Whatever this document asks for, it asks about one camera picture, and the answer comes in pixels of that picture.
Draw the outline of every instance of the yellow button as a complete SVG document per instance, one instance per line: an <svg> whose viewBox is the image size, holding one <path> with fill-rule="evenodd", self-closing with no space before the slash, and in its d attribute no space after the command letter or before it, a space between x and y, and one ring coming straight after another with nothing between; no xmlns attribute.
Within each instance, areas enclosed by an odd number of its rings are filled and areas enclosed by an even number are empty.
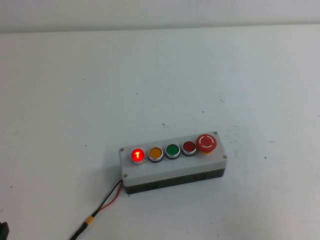
<svg viewBox="0 0 320 240"><path fill-rule="evenodd" d="M164 158L164 153L159 147L151 148L149 151L149 160L153 163L158 163Z"/></svg>

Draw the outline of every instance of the red indicator light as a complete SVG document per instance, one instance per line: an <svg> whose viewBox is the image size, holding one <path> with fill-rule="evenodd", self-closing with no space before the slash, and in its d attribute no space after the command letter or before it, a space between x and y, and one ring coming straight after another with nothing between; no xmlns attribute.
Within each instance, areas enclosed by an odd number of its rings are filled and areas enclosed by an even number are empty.
<svg viewBox="0 0 320 240"><path fill-rule="evenodd" d="M141 149L135 149L131 153L131 158L134 162L140 162L145 159L145 153Z"/></svg>

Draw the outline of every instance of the dark red button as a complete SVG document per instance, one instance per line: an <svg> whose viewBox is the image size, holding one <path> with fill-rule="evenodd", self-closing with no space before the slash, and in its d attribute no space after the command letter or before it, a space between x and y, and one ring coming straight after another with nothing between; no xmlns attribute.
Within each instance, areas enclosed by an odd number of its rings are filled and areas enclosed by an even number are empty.
<svg viewBox="0 0 320 240"><path fill-rule="evenodd" d="M182 146L182 152L186 156L193 156L196 154L196 144L193 141L186 141Z"/></svg>

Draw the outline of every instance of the wire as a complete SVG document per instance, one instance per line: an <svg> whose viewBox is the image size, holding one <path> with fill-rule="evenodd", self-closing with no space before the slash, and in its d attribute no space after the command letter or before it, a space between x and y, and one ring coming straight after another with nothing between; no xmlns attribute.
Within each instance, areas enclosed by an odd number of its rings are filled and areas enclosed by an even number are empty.
<svg viewBox="0 0 320 240"><path fill-rule="evenodd" d="M118 188L118 192L116 193L114 199L112 199L112 201L109 202L107 205L101 207L101 208L98 210L98 212L100 212L101 210L103 210L103 209L105 209L106 207L110 206L110 205L117 199L117 197L119 196L119 193L120 193L120 191L121 191L122 184L123 184L123 182L122 182L122 180L121 180L120 187Z"/></svg>
<svg viewBox="0 0 320 240"><path fill-rule="evenodd" d="M118 188L118 191L115 195L115 197L112 199L111 202L109 202L107 205L103 206L105 204L105 202L107 201L107 199L110 197L110 195L113 193L113 191L116 189L116 187L120 184L120 187ZM100 206L91 214L91 216L89 216L84 223L79 227L79 229L73 234L73 236L70 238L70 240L76 240L77 237L79 237L79 235L88 227L88 225L94 220L94 217L98 214L98 212L100 212L101 210L105 209L106 207L110 206L119 196L120 192L121 192L121 188L123 185L123 181L120 180L116 183L116 185L112 188L112 190L110 191L110 193L105 197L105 199L102 201L102 203L100 204Z"/></svg>

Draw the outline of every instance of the green button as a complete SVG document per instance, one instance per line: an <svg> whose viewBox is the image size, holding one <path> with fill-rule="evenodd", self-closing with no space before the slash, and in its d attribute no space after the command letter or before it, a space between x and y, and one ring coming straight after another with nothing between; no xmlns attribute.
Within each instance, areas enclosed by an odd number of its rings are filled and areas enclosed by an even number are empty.
<svg viewBox="0 0 320 240"><path fill-rule="evenodd" d="M171 144L166 147L166 152L170 155L176 155L179 153L179 147L175 144Z"/></svg>

